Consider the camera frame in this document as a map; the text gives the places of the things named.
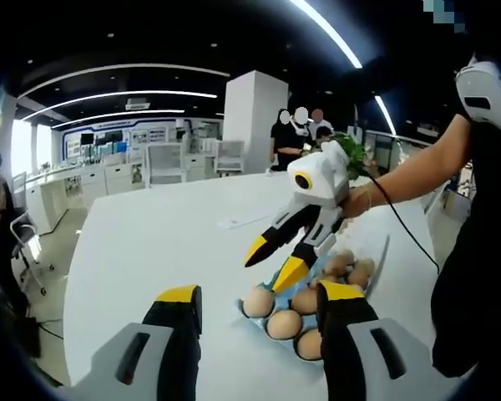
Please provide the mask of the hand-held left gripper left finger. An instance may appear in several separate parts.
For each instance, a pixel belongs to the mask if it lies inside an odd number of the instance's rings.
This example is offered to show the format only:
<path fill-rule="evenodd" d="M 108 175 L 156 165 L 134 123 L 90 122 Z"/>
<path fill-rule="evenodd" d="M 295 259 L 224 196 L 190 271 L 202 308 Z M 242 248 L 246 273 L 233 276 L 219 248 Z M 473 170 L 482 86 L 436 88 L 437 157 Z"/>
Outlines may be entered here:
<path fill-rule="evenodd" d="M 202 292 L 162 292 L 141 323 L 130 323 L 92 357 L 72 400 L 195 400 L 201 357 Z"/>

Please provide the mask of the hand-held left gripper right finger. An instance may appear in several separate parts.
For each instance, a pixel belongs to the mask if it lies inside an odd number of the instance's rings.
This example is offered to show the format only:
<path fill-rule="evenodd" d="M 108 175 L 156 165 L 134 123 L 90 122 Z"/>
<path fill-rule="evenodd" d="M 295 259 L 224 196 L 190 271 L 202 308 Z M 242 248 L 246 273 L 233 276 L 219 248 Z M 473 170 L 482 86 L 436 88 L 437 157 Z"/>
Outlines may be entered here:
<path fill-rule="evenodd" d="M 330 400 L 445 399 L 428 347 L 355 287 L 320 281 L 316 319 Z"/>

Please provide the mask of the person's right hand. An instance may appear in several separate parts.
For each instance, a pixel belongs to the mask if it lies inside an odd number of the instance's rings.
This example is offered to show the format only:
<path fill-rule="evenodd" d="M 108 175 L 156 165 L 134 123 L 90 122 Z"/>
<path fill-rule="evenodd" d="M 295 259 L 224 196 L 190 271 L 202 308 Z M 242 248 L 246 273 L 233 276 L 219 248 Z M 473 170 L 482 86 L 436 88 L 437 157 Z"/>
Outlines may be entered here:
<path fill-rule="evenodd" d="M 340 204 L 345 218 L 356 218 L 372 208 L 372 185 L 352 187 Z"/>

